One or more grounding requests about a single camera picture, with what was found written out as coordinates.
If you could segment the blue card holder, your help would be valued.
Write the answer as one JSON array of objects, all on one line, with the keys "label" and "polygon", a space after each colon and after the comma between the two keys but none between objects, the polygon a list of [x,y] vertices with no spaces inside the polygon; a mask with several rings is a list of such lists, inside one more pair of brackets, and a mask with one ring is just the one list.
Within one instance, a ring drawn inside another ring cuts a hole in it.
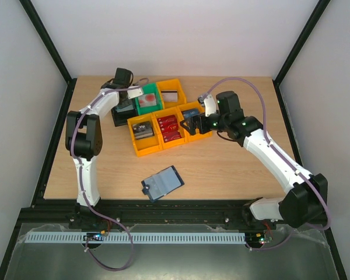
[{"label": "blue card holder", "polygon": [[142,192],[155,202],[184,185],[184,181],[172,165],[141,181]]}]

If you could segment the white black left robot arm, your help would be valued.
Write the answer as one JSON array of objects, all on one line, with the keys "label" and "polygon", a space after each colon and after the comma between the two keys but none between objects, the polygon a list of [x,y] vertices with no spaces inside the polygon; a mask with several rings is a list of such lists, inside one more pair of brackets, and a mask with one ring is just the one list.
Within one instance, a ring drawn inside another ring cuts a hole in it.
[{"label": "white black left robot arm", "polygon": [[97,96],[83,109],[66,115],[65,147],[75,164],[78,182],[77,203],[96,206],[100,201],[97,186],[97,157],[103,146],[101,119],[120,101],[128,99],[126,89],[132,86],[134,74],[117,68]]}]

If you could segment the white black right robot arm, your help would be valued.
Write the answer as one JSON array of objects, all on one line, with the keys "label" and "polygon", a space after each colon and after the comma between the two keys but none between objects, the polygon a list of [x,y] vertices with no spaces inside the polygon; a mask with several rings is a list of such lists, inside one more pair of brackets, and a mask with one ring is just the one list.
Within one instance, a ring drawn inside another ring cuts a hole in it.
[{"label": "white black right robot arm", "polygon": [[268,135],[264,125],[253,116],[246,116],[233,91],[199,99],[205,111],[180,122],[190,135],[211,131],[227,133],[253,154],[276,178],[285,195],[282,198],[257,198],[247,205],[243,223],[251,229],[263,220],[284,221],[293,228],[309,223],[321,214],[328,214],[326,195],[328,182],[322,174],[313,175],[295,162]]}]

